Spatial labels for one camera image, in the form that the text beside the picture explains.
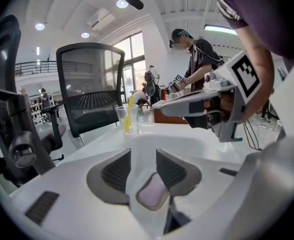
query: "person in white shirt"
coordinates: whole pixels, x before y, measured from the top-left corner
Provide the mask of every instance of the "person in white shirt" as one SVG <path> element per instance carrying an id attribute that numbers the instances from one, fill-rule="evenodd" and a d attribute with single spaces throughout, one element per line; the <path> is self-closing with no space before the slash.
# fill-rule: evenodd
<path id="1" fill-rule="evenodd" d="M 151 104 L 148 102 L 148 96 L 146 96 L 145 87 L 143 87 L 142 90 L 138 90 L 134 94 L 132 94 L 132 97 L 133 97 L 133 104 L 138 105 L 139 108 L 142 108 L 142 106 L 145 103 L 151 107 Z"/>
<path id="2" fill-rule="evenodd" d="M 155 94 L 150 97 L 150 102 L 151 102 L 151 104 L 155 104 L 156 102 L 160 101 L 160 97 L 159 97 L 160 88 L 159 88 L 159 83 L 158 83 L 158 81 L 160 79 L 160 74 L 159 74 L 158 70 L 153 65 L 149 66 L 149 71 L 153 75 L 153 82 L 155 84 Z"/>

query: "yellow spoon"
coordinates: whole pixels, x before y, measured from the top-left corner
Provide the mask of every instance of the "yellow spoon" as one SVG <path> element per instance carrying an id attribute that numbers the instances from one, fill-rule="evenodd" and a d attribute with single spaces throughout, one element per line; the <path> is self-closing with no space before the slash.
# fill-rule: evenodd
<path id="1" fill-rule="evenodd" d="M 133 97 L 131 96 L 129 98 L 129 104 L 128 104 L 128 115 L 123 119 L 123 124 L 124 124 L 124 127 L 125 127 L 125 133 L 129 132 L 130 126 L 132 124 L 132 119 L 130 117 L 132 106 L 133 106 Z"/>

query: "balcony railing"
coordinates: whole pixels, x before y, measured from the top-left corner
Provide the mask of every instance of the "balcony railing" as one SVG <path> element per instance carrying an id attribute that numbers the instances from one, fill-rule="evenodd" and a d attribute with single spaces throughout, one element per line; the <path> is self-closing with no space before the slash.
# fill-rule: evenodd
<path id="1" fill-rule="evenodd" d="M 92 64 L 64 61 L 64 72 L 79 72 L 79 73 L 92 73 Z M 41 74 L 41 73 L 57 73 L 57 62 L 50 61 L 30 61 L 24 63 L 17 63 L 15 67 L 15 77 Z"/>

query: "ceiling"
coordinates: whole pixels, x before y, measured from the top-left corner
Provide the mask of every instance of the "ceiling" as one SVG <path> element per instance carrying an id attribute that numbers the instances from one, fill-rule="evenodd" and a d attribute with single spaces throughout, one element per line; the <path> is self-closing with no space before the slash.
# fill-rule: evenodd
<path id="1" fill-rule="evenodd" d="M 61 46 L 77 42 L 105 42 L 110 36 L 137 22 L 153 19 L 166 44 L 171 31 L 182 28 L 195 38 L 204 37 L 214 46 L 243 49 L 236 35 L 204 31 L 206 24 L 225 26 L 227 22 L 219 13 L 215 0 L 142 0 L 144 9 L 135 10 L 128 6 L 119 9 L 117 0 L 13 0 L 6 15 L 15 15 L 20 23 L 22 38 L 17 62 L 46 60 L 48 55 Z M 91 33 L 88 20 L 99 9 L 105 8 L 115 20 L 101 30 L 100 38 L 90 35 L 81 38 L 81 33 Z M 45 31 L 37 31 L 36 23 L 44 23 Z M 36 47 L 40 46 L 40 57 Z"/>

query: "clear plastic cup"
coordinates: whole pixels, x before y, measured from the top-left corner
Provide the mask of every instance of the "clear plastic cup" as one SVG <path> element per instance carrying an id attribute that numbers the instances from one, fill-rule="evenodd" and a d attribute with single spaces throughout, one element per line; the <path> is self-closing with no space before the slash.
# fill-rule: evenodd
<path id="1" fill-rule="evenodd" d="M 124 119 L 126 116 L 129 115 L 128 113 L 128 105 L 123 105 L 116 107 L 116 112 L 118 119 L 120 121 L 120 124 L 122 126 L 123 132 L 125 135 L 134 135 L 138 133 L 138 128 L 139 128 L 139 122 L 138 122 L 138 105 L 133 105 L 132 108 L 130 109 L 130 118 L 131 118 L 131 125 L 129 127 L 129 131 L 126 132 L 124 128 Z"/>

